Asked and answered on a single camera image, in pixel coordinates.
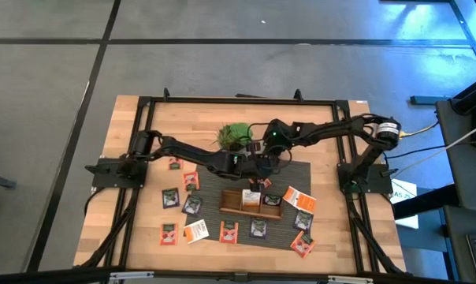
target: yellow cable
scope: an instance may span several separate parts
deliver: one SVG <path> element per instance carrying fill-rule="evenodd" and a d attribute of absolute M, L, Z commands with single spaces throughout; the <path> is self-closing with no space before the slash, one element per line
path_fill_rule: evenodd
<path fill-rule="evenodd" d="M 401 138 L 403 138 L 403 137 L 414 136 L 414 135 L 416 135 L 416 134 L 425 132 L 425 131 L 427 131 L 427 130 L 429 130 L 429 129 L 432 129 L 434 126 L 437 125 L 437 123 L 438 123 L 438 122 L 434 123 L 434 124 L 431 125 L 431 126 L 427 126 L 427 127 L 425 127 L 424 129 L 420 129 L 419 131 L 415 131 L 415 132 L 413 132 L 413 133 L 406 133 L 406 132 L 404 132 L 403 130 L 401 130 L 401 131 L 399 132 L 399 138 L 401 139 Z"/>

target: gray rug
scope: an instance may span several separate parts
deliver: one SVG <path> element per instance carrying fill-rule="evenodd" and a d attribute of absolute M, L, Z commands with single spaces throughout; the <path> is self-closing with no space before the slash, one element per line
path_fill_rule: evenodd
<path fill-rule="evenodd" d="M 210 173 L 206 168 L 198 166 L 196 168 L 199 175 L 200 190 L 195 191 L 195 196 L 203 200 L 203 205 L 198 217 L 187 217 L 185 224 L 191 224 L 200 219 L 204 219 L 206 227 L 210 233 L 209 240 L 219 240 L 221 230 L 221 221 L 228 220 L 239 223 L 238 243 L 244 245 L 259 245 L 268 248 L 290 249 L 292 241 L 296 238 L 299 230 L 294 229 L 294 218 L 297 209 L 291 204 L 282 200 L 284 207 L 284 216 L 282 220 L 266 220 L 266 239 L 249 237 L 251 228 L 251 217 L 244 215 L 231 215 L 219 211 L 219 201 L 221 199 L 221 190 L 227 188 L 248 189 L 248 180 L 230 181 Z M 264 193 L 271 193 L 283 196 L 287 187 L 292 186 L 300 192 L 308 195 L 310 190 L 310 163 L 291 162 L 289 166 L 282 169 L 279 174 L 270 177 L 272 185 L 265 189 Z"/>

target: desk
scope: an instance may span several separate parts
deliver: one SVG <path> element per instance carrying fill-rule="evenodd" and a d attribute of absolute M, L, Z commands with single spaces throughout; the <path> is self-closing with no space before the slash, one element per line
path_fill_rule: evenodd
<path fill-rule="evenodd" d="M 452 206 L 443 209 L 459 279 L 476 283 L 476 268 L 466 239 L 468 234 L 476 234 L 476 211 Z"/>
<path fill-rule="evenodd" d="M 138 96 L 117 97 L 102 154 L 118 157 L 125 153 L 131 134 Z M 351 114 L 369 112 L 366 102 L 349 102 Z M 185 143 L 210 151 L 218 150 L 213 144 L 215 131 L 232 122 L 269 122 L 280 118 L 293 121 L 324 123 L 332 121 L 327 106 L 305 105 L 254 105 L 207 103 L 156 103 L 152 129 L 176 137 Z M 265 126 L 253 128 L 259 138 Z M 344 138 L 348 149 L 348 140 Z M 362 152 L 366 143 L 356 138 Z M 147 180 L 139 194 L 138 207 L 128 251 L 127 268 L 177 271 L 248 271 L 275 273 L 355 274 L 355 261 L 349 231 L 344 196 L 339 190 L 336 166 L 339 161 L 336 139 L 323 140 L 308 147 L 292 149 L 293 160 L 311 164 L 311 192 L 317 198 L 311 236 L 317 244 L 314 251 L 301 259 L 295 252 L 250 245 L 225 245 L 216 241 L 201 240 L 188 245 L 179 230 L 177 246 L 159 245 L 159 227 L 162 223 L 185 224 L 186 215 L 180 210 L 162 209 L 161 190 L 182 188 L 179 170 L 167 170 L 168 158 L 150 163 Z M 184 164 L 184 172 L 195 170 L 195 165 Z M 90 202 L 84 220 L 75 264 L 83 263 L 98 248 L 110 230 L 118 189 L 105 189 Z M 180 190 L 180 199 L 186 193 Z M 405 269 L 392 209 L 387 200 L 378 194 L 368 194 L 374 236 L 394 264 Z M 122 236 L 118 238 L 112 264 L 118 263 Z M 366 242 L 360 238 L 364 267 L 369 270 Z"/>
<path fill-rule="evenodd" d="M 452 110 L 449 101 L 436 102 L 436 110 L 445 144 L 453 143 L 473 129 L 471 115 L 458 115 Z M 397 219 L 444 205 L 476 210 L 476 147 L 471 145 L 452 147 L 448 149 L 448 161 L 454 184 L 428 192 L 422 195 L 421 199 L 416 197 L 395 204 Z"/>

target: white cable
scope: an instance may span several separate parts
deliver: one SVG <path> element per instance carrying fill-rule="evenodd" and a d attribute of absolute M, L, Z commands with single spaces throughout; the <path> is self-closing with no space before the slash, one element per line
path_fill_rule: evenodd
<path fill-rule="evenodd" d="M 471 130 L 468 134 L 466 134 L 466 135 L 460 137 L 457 141 L 455 141 L 455 142 L 453 142 L 452 144 L 449 144 L 447 147 L 441 149 L 440 151 L 437 151 L 436 153 L 434 153 L 434 154 L 432 154 L 432 155 L 430 155 L 430 156 L 427 156 L 426 158 L 421 159 L 420 161 L 417 161 L 417 162 L 415 162 L 415 163 L 412 163 L 410 166 L 407 166 L 407 167 L 403 168 L 402 170 L 400 170 L 399 172 L 397 172 L 397 174 L 395 174 L 392 178 L 397 178 L 397 176 L 400 175 L 401 173 L 403 173 L 405 170 L 407 170 L 407 169 L 409 169 L 409 168 L 411 168 L 411 167 L 413 167 L 413 166 L 415 166 L 415 165 L 418 165 L 419 163 L 422 163 L 422 162 L 424 162 L 424 161 L 426 161 L 426 160 L 428 160 L 428 159 L 431 159 L 431 158 L 433 158 L 435 155 L 438 155 L 438 154 L 440 154 L 440 153 L 442 153 L 442 152 L 444 152 L 444 151 L 447 151 L 449 148 L 451 148 L 452 146 L 455 146 L 455 145 L 458 144 L 460 141 L 466 139 L 469 135 L 471 135 L 471 134 L 473 134 L 473 133 L 475 133 L 475 132 L 476 132 L 476 128 L 473 129 L 473 130 Z"/>

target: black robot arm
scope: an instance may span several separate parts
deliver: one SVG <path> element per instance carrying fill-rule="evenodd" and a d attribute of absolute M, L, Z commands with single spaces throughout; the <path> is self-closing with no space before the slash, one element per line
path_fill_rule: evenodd
<path fill-rule="evenodd" d="M 160 147 L 149 153 L 154 138 Z M 142 131 L 135 138 L 131 156 L 134 159 L 155 161 L 164 156 L 172 156 L 206 167 L 221 178 L 238 180 L 241 178 L 267 178 L 271 175 L 272 164 L 261 155 L 245 155 L 233 151 L 206 151 L 180 142 L 171 136 L 163 136 L 158 131 Z"/>
<path fill-rule="evenodd" d="M 373 136 L 365 128 L 372 129 L 377 125 L 377 135 Z M 347 121 L 335 121 L 321 125 L 314 123 L 294 122 L 286 125 L 284 122 L 273 119 L 264 132 L 263 139 L 266 145 L 283 145 L 285 149 L 293 146 L 310 146 L 320 140 L 355 135 L 361 137 L 369 145 L 382 150 L 392 150 L 397 146 L 400 124 L 393 118 L 384 118 L 375 114 L 354 116 Z"/>

